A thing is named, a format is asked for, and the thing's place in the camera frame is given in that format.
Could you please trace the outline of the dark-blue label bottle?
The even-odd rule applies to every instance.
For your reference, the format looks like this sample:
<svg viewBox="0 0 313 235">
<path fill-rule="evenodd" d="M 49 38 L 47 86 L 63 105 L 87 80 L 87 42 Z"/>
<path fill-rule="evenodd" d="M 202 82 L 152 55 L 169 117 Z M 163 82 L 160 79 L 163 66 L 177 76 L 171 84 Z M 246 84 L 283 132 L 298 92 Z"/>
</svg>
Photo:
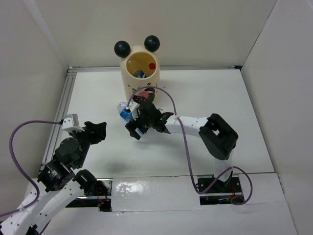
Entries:
<svg viewBox="0 0 313 235">
<path fill-rule="evenodd" d="M 147 78 L 147 75 L 146 75 L 146 73 L 145 73 L 143 70 L 137 70 L 137 71 L 133 74 L 133 77 L 142 79 L 142 78 Z"/>
</svg>

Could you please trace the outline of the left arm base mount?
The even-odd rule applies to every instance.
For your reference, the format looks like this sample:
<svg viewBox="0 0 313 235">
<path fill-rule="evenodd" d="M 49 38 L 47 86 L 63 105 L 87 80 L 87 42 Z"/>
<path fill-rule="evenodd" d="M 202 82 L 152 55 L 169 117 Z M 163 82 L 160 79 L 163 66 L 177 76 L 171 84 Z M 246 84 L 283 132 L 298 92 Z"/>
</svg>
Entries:
<svg viewBox="0 0 313 235">
<path fill-rule="evenodd" d="M 111 212 L 112 179 L 99 178 L 97 183 L 98 187 L 92 194 L 75 198 L 66 208 L 96 208 L 100 212 Z"/>
</svg>

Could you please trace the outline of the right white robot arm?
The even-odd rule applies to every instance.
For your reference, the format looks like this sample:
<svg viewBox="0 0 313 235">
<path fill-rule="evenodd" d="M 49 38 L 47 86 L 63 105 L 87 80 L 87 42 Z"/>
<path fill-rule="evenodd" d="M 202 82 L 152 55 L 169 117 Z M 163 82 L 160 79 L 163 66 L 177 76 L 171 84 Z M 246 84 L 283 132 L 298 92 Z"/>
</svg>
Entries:
<svg viewBox="0 0 313 235">
<path fill-rule="evenodd" d="M 153 103 L 131 102 L 124 109 L 129 116 L 126 129 L 130 136 L 139 140 L 150 128 L 166 134 L 186 134 L 201 138 L 211 156 L 214 157 L 213 186 L 224 192 L 230 187 L 232 171 L 229 169 L 230 155 L 236 146 L 238 134 L 218 114 L 210 117 L 185 117 L 171 112 L 162 113 Z"/>
</svg>

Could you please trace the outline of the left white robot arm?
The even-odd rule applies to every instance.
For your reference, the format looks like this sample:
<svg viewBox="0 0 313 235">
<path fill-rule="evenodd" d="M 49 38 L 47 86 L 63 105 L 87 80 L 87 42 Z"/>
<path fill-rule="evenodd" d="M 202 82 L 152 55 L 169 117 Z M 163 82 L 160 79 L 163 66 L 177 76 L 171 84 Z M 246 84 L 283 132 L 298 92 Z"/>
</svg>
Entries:
<svg viewBox="0 0 313 235">
<path fill-rule="evenodd" d="M 108 188 L 82 168 L 90 146 L 106 138 L 106 122 L 86 121 L 80 127 L 66 118 L 59 125 L 69 137 L 56 148 L 36 181 L 27 177 L 33 189 L 19 208 L 3 214 L 7 219 L 0 225 L 2 235 L 40 235 L 50 220 L 75 198 L 81 195 L 107 198 Z"/>
</svg>

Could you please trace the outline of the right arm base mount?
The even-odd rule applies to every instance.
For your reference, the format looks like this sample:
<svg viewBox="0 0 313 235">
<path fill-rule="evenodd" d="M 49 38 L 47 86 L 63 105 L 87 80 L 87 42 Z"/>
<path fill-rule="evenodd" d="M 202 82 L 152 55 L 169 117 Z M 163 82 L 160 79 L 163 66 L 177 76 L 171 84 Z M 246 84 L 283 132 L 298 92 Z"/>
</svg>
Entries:
<svg viewBox="0 0 313 235">
<path fill-rule="evenodd" d="M 209 187 L 214 181 L 212 175 L 208 176 L 194 176 L 194 183 L 199 192 Z M 225 205 L 225 204 L 242 204 L 245 200 L 239 177 L 232 176 L 226 182 L 218 180 L 214 185 L 204 194 L 199 194 L 200 205 Z"/>
</svg>

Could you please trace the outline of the red label red-cap bottle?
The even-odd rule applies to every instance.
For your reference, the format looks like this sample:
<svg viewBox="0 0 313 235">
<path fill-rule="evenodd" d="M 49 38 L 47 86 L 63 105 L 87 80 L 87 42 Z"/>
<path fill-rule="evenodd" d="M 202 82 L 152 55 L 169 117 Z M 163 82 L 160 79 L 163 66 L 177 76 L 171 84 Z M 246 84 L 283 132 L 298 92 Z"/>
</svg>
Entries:
<svg viewBox="0 0 313 235">
<path fill-rule="evenodd" d="M 154 70 L 156 68 L 156 64 L 155 63 L 150 63 L 149 64 L 149 69 Z"/>
</svg>

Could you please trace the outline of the light-blue label bottle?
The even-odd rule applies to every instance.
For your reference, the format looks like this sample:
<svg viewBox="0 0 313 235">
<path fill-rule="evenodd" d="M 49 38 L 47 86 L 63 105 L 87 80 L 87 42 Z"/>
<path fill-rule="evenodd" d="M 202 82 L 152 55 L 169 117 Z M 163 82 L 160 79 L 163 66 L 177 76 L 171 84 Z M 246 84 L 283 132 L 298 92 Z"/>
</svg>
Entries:
<svg viewBox="0 0 313 235">
<path fill-rule="evenodd" d="M 117 111 L 119 113 L 119 115 L 128 123 L 131 118 L 132 118 L 132 113 L 131 112 L 127 112 L 126 109 L 127 108 L 127 102 L 120 102 L 117 106 Z M 139 135 L 144 135 L 145 133 L 143 133 L 141 130 L 139 130 L 138 128 L 136 128 L 135 130 Z"/>
</svg>

